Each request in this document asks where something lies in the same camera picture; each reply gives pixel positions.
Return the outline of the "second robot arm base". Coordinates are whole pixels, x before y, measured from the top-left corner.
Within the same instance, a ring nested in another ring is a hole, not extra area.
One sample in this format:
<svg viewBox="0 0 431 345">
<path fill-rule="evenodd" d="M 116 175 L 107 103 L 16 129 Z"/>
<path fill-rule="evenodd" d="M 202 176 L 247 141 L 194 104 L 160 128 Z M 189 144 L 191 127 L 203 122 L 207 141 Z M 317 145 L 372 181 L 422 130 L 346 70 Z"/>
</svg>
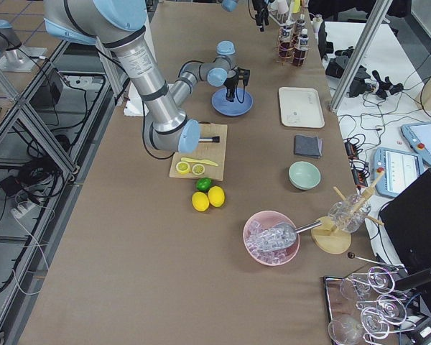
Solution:
<svg viewBox="0 0 431 345">
<path fill-rule="evenodd" d="M 0 69 L 5 72 L 28 73 L 32 66 L 29 50 L 23 45 L 13 26 L 0 19 Z"/>
</svg>

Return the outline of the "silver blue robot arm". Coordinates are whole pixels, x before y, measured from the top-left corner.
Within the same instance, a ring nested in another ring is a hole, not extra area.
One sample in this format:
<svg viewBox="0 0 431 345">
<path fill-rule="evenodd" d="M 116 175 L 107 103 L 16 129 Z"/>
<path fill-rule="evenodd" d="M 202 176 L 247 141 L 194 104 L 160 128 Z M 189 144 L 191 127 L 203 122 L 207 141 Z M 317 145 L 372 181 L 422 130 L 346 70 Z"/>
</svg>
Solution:
<svg viewBox="0 0 431 345">
<path fill-rule="evenodd" d="M 144 1 L 45 1 L 48 33 L 68 42 L 100 42 L 114 52 L 148 108 L 144 117 L 144 143 L 156 150 L 193 152 L 200 140 L 199 123 L 187 117 L 180 105 L 200 81 L 225 86 L 232 101 L 238 79 L 249 71 L 236 63 L 232 42 L 218 43 L 211 63 L 186 63 L 172 86 L 161 74 L 145 40 L 147 8 Z"/>
</svg>

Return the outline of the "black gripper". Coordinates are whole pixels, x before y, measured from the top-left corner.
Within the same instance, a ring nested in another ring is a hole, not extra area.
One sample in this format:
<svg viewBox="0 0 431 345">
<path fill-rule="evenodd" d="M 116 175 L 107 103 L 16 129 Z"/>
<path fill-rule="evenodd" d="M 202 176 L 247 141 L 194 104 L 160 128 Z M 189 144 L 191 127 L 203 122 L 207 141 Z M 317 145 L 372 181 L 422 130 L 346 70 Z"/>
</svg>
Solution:
<svg viewBox="0 0 431 345">
<path fill-rule="evenodd" d="M 236 67 L 229 70 L 227 79 L 224 82 L 226 87 L 225 98 L 227 101 L 234 102 L 235 89 L 238 87 L 238 82 L 242 81 L 243 87 L 246 87 L 249 83 L 251 71 L 249 69 Z"/>
</svg>

